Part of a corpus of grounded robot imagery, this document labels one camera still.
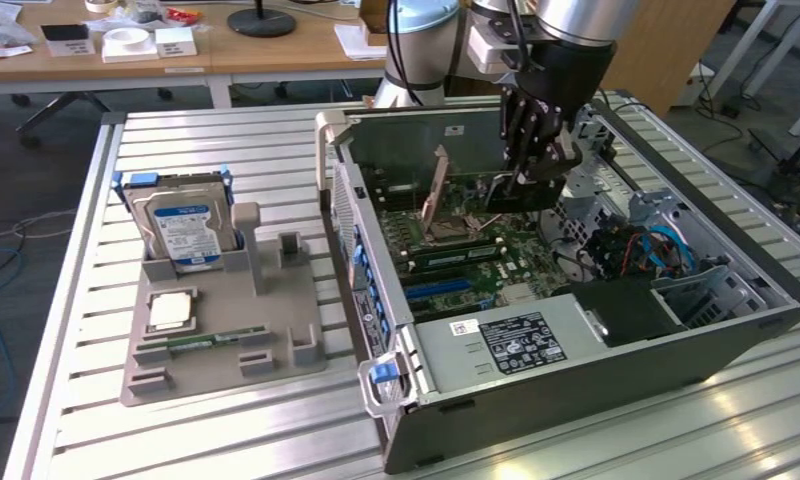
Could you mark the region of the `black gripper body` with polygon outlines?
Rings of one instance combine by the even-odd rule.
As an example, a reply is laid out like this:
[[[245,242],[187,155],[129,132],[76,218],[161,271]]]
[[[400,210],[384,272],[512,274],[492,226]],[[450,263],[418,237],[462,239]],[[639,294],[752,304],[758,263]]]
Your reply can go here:
[[[560,108],[564,121],[574,121],[591,101],[616,54],[615,42],[598,47],[564,40],[532,43],[530,52],[506,52],[506,65],[515,71],[512,103],[546,103]]]

